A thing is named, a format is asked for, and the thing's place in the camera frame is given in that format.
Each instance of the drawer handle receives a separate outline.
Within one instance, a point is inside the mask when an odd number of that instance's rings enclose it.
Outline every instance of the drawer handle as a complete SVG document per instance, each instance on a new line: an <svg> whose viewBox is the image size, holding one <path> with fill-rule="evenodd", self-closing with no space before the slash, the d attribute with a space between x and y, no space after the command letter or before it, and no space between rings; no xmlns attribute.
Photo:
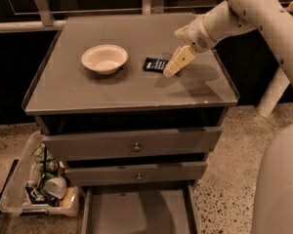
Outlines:
<svg viewBox="0 0 293 234"><path fill-rule="evenodd" d="M139 144L137 142L134 143L134 148L133 149L134 149L135 152L140 152L141 151L141 148L140 148L140 146L139 146Z"/></svg>
<svg viewBox="0 0 293 234"><path fill-rule="evenodd" d="M137 180L138 180L138 181L143 180L143 175L142 175L142 174L137 174Z"/></svg>

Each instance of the drawer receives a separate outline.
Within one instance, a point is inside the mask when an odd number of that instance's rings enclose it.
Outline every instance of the drawer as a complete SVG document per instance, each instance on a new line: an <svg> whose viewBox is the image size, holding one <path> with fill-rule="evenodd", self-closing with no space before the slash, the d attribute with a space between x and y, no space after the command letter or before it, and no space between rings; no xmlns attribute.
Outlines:
<svg viewBox="0 0 293 234"><path fill-rule="evenodd" d="M82 234L200 234L190 182L88 187Z"/></svg>
<svg viewBox="0 0 293 234"><path fill-rule="evenodd" d="M101 168L67 169L69 180L78 186L130 184L158 181L200 179L207 167L206 162L172 164L148 164Z"/></svg>
<svg viewBox="0 0 293 234"><path fill-rule="evenodd" d="M219 139L220 127L162 129L45 136L58 160L95 160L184 153L208 153Z"/></svg>

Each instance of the terrazzo floor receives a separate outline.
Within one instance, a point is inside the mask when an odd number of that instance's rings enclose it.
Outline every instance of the terrazzo floor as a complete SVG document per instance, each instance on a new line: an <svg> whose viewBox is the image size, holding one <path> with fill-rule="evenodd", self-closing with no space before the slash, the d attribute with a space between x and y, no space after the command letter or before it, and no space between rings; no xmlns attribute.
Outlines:
<svg viewBox="0 0 293 234"><path fill-rule="evenodd" d="M278 104L266 119L254 106L232 107L224 131L208 157L208 167L194 190L197 215L204 234L250 233L257 173L272 138L293 123L293 103ZM21 156L36 124L0 126L0 191L14 159ZM0 234L80 233L78 217L1 214Z"/></svg>

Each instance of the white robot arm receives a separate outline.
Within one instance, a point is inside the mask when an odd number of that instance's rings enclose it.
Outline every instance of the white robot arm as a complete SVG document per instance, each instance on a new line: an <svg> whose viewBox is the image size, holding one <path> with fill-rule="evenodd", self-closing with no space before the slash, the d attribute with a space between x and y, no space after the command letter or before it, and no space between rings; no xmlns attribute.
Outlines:
<svg viewBox="0 0 293 234"><path fill-rule="evenodd" d="M171 77L187 66L195 53L212 49L226 37L258 29L293 86L293 17L278 0L228 0L175 35L186 43L176 50L164 75Z"/></svg>

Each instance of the cabinet top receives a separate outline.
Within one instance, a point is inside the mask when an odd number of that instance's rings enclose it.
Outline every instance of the cabinet top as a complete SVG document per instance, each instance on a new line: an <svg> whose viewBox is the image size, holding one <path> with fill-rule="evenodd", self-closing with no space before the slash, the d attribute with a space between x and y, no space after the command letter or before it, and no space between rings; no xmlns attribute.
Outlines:
<svg viewBox="0 0 293 234"><path fill-rule="evenodd" d="M212 51L173 78L146 72L146 57L170 59L183 42L174 31L191 14L71 17L24 106L28 115L152 110L235 105L237 95ZM108 76L90 71L82 55L101 44L128 52L122 70Z"/></svg>

